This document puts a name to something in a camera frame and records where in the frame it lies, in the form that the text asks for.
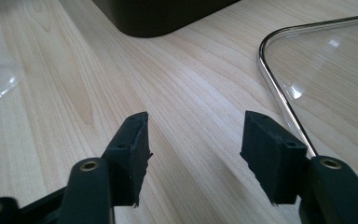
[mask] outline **wooden table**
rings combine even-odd
[[[0,196],[24,206],[65,186],[147,111],[155,155],[140,206],[116,207],[117,223],[298,223],[239,155],[246,110],[284,124],[256,53],[279,28],[356,15],[358,0],[242,0],[141,39],[91,0],[0,0],[0,40],[25,71],[0,99]]]

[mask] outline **glass lid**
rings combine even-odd
[[[358,17],[278,30],[258,63],[310,155],[344,160],[358,174]]]

